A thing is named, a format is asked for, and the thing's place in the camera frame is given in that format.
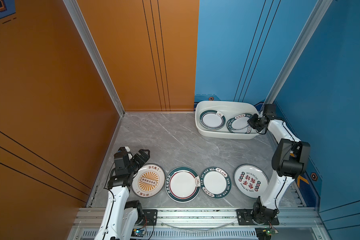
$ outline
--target orange wall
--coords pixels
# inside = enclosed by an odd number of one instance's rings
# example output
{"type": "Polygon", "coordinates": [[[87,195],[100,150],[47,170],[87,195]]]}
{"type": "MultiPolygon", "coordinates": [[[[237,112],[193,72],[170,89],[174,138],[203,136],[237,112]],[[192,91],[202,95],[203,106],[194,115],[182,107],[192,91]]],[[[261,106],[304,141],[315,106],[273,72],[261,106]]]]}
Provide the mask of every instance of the orange wall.
{"type": "Polygon", "coordinates": [[[198,1],[78,3],[126,111],[193,110],[198,1]]]}
{"type": "Polygon", "coordinates": [[[65,239],[119,116],[64,3],[15,3],[0,20],[0,239],[65,239]]]}

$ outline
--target metal corner post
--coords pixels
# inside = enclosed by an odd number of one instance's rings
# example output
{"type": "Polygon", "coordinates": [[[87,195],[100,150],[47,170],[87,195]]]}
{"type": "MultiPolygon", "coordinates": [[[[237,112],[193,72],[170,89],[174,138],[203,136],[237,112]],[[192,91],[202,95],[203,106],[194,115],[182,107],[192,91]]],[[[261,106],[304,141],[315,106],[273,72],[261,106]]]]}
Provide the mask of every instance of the metal corner post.
{"type": "Polygon", "coordinates": [[[87,51],[89,55],[91,56],[91,59],[96,66],[97,72],[99,73],[107,91],[112,99],[112,102],[115,105],[115,108],[117,109],[117,112],[119,113],[120,117],[122,118],[125,114],[123,105],[121,104],[121,101],[119,99],[119,96],[117,95],[115,86],[112,83],[112,80],[109,76],[109,73],[107,71],[107,68],[101,58],[101,55],[99,53],[99,50],[97,49],[96,43],[92,38],[91,32],[89,31],[89,28],[87,26],[87,23],[84,19],[83,14],[81,13],[81,10],[79,8],[79,4],[76,0],[63,0],[76,28],[79,32],[82,41],[84,42],[85,47],[87,48],[87,51]]]}
{"type": "Polygon", "coordinates": [[[268,96],[264,101],[264,104],[273,103],[273,101],[276,99],[276,96],[279,94],[279,91],[283,87],[283,84],[287,80],[293,67],[298,61],[300,55],[302,54],[302,51],[307,46],[309,40],[311,39],[313,33],[315,32],[317,26],[321,22],[321,19],[327,12],[327,9],[331,5],[331,3],[332,0],[317,0],[315,7],[313,8],[307,22],[304,25],[304,28],[302,29],[295,45],[293,46],[287,60],[285,61],[283,68],[281,69],[271,90],[269,91],[268,96]]]}

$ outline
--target plate with orange sunburst design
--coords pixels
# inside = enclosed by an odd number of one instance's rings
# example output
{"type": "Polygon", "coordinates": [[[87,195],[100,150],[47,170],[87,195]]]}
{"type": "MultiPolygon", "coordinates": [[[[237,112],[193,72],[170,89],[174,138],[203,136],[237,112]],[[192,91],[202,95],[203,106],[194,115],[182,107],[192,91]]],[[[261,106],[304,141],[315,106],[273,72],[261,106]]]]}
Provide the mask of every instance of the plate with orange sunburst design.
{"type": "Polygon", "coordinates": [[[165,174],[156,164],[147,164],[139,169],[132,182],[132,190],[139,197],[152,197],[164,186],[165,174]]]}

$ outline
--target orange sunburst pattern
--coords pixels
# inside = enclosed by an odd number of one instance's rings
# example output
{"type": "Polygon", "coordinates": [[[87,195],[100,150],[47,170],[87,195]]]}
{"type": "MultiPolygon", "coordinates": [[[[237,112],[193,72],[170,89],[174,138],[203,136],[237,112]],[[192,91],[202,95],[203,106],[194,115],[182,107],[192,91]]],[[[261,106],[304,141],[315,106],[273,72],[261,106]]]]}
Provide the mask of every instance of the orange sunburst pattern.
{"type": "Polygon", "coordinates": [[[145,192],[154,190],[158,185],[158,175],[155,172],[148,171],[144,172],[139,179],[139,187],[145,192]]]}

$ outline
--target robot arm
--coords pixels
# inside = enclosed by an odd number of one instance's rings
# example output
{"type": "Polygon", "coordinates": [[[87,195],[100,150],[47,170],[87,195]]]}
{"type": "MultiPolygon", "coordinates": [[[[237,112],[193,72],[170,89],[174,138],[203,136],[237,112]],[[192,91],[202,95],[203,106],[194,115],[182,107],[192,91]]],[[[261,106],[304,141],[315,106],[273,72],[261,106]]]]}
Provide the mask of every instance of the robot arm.
{"type": "Polygon", "coordinates": [[[114,155],[115,168],[108,181],[108,200],[95,240],[129,240],[135,224],[143,219],[139,201],[127,202],[133,176],[150,158],[149,150],[139,150],[132,157],[129,147],[121,147],[114,155]]]}
{"type": "Polygon", "coordinates": [[[278,214],[279,202],[289,185],[307,168],[310,145],[302,142],[287,127],[285,121],[276,117],[276,105],[265,104],[263,117],[254,114],[249,125],[261,132],[270,131],[278,142],[272,157],[273,173],[268,187],[253,205],[253,219],[262,224],[271,222],[278,214]]]}

